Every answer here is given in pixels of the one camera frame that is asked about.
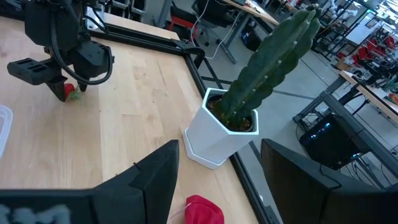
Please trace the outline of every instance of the wooden tabletop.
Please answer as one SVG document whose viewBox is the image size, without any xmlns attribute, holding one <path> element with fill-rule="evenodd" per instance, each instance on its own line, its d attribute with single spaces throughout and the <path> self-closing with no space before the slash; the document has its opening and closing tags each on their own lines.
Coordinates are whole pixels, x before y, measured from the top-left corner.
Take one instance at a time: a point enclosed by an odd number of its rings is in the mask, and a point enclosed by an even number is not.
<svg viewBox="0 0 398 224">
<path fill-rule="evenodd" d="M 241 6 L 240 4 L 237 4 L 231 0 L 223 0 L 224 2 L 227 2 L 228 4 L 238 8 L 238 9 L 242 9 L 245 12 L 248 12 L 256 17 L 260 17 L 261 19 L 263 19 L 266 22 L 271 22 L 275 25 L 279 25 L 279 23 L 271 16 L 269 15 L 266 11 L 264 12 L 258 12 L 255 9 L 253 9 L 251 6 L 248 5 L 248 2 L 251 2 L 252 0 L 246 0 L 246 4 L 244 6 Z"/>
<path fill-rule="evenodd" d="M 107 15 L 106 22 L 178 38 L 116 16 Z M 25 35 L 23 22 L 0 17 L 0 30 L 0 105 L 14 113 L 0 159 L 1 188 L 94 187 L 178 139 L 180 164 L 170 214 L 198 194 L 223 210 L 225 223 L 257 223 L 230 161 L 209 170 L 186 155 L 182 131 L 201 98 L 182 57 L 96 39 L 115 56 L 111 78 L 89 86 L 79 100 L 62 103 L 46 85 L 32 86 L 7 72 L 9 62 L 49 57 Z M 76 84 L 72 78 L 67 82 Z M 183 215 L 169 223 L 184 223 Z"/>
<path fill-rule="evenodd" d="M 295 12 L 298 11 L 298 9 L 297 9 L 296 7 L 292 6 L 292 5 L 289 4 L 288 2 L 285 3 L 285 7 L 287 8 L 287 10 L 289 10 L 290 12 L 293 12 L 293 13 L 295 13 Z"/>
<path fill-rule="evenodd" d="M 340 75 L 350 82 L 352 85 L 356 85 L 358 82 L 353 78 L 354 74 L 346 71 L 341 71 Z M 383 111 L 388 117 L 390 117 L 393 121 L 398 124 L 398 106 L 390 101 L 379 98 L 377 95 L 377 91 L 380 89 L 367 86 L 366 88 L 363 86 L 358 86 L 357 89 L 372 103 L 374 103 L 381 111 Z"/>
</svg>

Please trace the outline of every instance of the red object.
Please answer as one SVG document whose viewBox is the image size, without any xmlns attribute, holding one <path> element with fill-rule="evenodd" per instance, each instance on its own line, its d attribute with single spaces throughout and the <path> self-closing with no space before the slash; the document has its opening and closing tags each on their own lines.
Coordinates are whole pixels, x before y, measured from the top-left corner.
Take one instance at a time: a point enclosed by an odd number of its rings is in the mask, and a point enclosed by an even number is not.
<svg viewBox="0 0 398 224">
<path fill-rule="evenodd" d="M 346 58 L 347 55 L 345 55 L 343 52 L 338 52 L 337 53 L 337 58 Z"/>
<path fill-rule="evenodd" d="M 185 209 L 186 224 L 224 224 L 223 211 L 213 202 L 199 196 L 192 195 L 187 198 Z"/>
<path fill-rule="evenodd" d="M 354 60 L 354 65 L 355 66 L 362 67 L 362 66 L 359 65 L 359 56 L 357 54 L 353 55 L 353 60 Z"/>
<path fill-rule="evenodd" d="M 359 56 L 360 60 L 362 60 L 362 59 L 371 60 L 372 59 L 372 55 L 369 54 L 369 51 L 366 47 L 360 47 L 358 49 L 358 56 Z"/>
<path fill-rule="evenodd" d="M 170 24 L 170 27 L 169 27 L 170 31 L 173 31 L 174 24 L 178 24 L 178 25 L 184 26 L 189 29 L 192 29 L 192 27 L 193 27 L 193 23 L 191 23 L 189 21 L 185 21 L 181 18 L 172 16 L 172 23 Z M 197 31 L 198 31 L 198 26 L 195 26 L 195 31 L 193 31 L 193 34 L 192 34 L 193 38 L 195 38 L 197 36 Z"/>
<path fill-rule="evenodd" d="M 389 47 L 392 50 L 396 49 L 396 43 L 394 38 L 392 38 L 390 35 L 384 40 L 384 43 L 386 44 L 387 47 Z"/>
<path fill-rule="evenodd" d="M 75 87 L 71 83 L 63 84 L 65 87 L 65 96 L 68 98 L 69 94 L 73 91 L 75 91 Z"/>
<path fill-rule="evenodd" d="M 369 52 L 375 52 L 381 56 L 386 55 L 386 51 L 379 46 L 379 43 L 375 39 L 368 40 L 366 42 L 366 46 L 368 47 Z"/>
</svg>

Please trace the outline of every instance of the red chair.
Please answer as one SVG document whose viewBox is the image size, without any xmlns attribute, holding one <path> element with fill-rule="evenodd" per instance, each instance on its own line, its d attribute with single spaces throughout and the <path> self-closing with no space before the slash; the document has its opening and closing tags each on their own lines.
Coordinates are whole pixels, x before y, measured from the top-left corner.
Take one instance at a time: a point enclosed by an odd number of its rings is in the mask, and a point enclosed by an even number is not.
<svg viewBox="0 0 398 224">
<path fill-rule="evenodd" d="M 172 18 L 172 22 L 171 22 L 170 27 L 169 27 L 170 31 L 173 30 L 174 24 L 178 24 L 180 26 L 184 26 L 187 29 L 192 29 L 193 25 L 197 21 L 197 17 L 194 14 L 189 13 L 187 11 L 184 11 L 182 9 L 179 9 L 179 8 L 177 8 L 175 6 L 170 7 L 170 15 L 171 15 L 171 18 Z M 194 29 L 195 30 L 193 31 L 193 34 L 192 34 L 193 38 L 195 38 L 196 35 L 197 35 L 198 26 L 195 26 Z"/>
</svg>

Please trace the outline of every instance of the white planter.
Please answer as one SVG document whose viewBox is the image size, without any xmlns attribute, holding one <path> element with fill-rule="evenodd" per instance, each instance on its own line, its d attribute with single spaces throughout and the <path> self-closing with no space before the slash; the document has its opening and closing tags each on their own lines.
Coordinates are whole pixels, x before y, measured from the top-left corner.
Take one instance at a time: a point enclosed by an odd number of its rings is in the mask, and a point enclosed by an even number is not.
<svg viewBox="0 0 398 224">
<path fill-rule="evenodd" d="M 253 110 L 251 115 L 252 131 L 235 132 L 224 127 L 207 109 L 209 97 L 225 92 L 226 90 L 208 88 L 201 107 L 183 134 L 188 157 L 210 169 L 222 165 L 229 156 L 259 135 L 256 110 Z"/>
</svg>

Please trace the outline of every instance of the green cactus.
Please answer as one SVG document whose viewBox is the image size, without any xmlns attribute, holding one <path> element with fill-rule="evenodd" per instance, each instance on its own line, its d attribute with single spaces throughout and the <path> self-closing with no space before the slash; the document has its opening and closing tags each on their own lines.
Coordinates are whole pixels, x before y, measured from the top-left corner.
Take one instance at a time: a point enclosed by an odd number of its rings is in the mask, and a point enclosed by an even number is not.
<svg viewBox="0 0 398 224">
<path fill-rule="evenodd" d="M 213 114 L 230 129 L 240 129 L 251 111 L 271 95 L 308 52 L 318 32 L 320 9 L 311 5 L 285 19 L 260 44 Z"/>
<path fill-rule="evenodd" d="M 386 84 L 382 86 L 382 89 L 387 93 L 389 93 L 390 91 L 396 92 L 398 90 L 397 75 L 393 75 L 392 77 L 390 77 Z"/>
</svg>

